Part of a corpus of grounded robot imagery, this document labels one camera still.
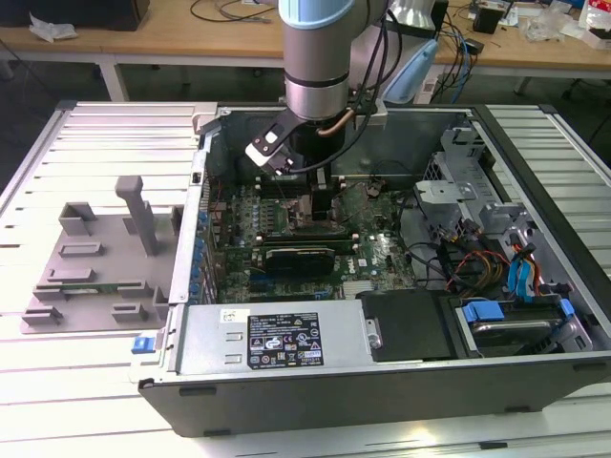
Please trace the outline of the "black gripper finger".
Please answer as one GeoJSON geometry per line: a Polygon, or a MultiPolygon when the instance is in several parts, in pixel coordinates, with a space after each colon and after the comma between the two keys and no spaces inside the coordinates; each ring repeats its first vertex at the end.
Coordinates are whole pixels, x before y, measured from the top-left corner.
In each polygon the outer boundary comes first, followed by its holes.
{"type": "Polygon", "coordinates": [[[311,216],[314,221],[326,220],[331,209],[334,190],[327,185],[313,185],[310,192],[311,216]]]}

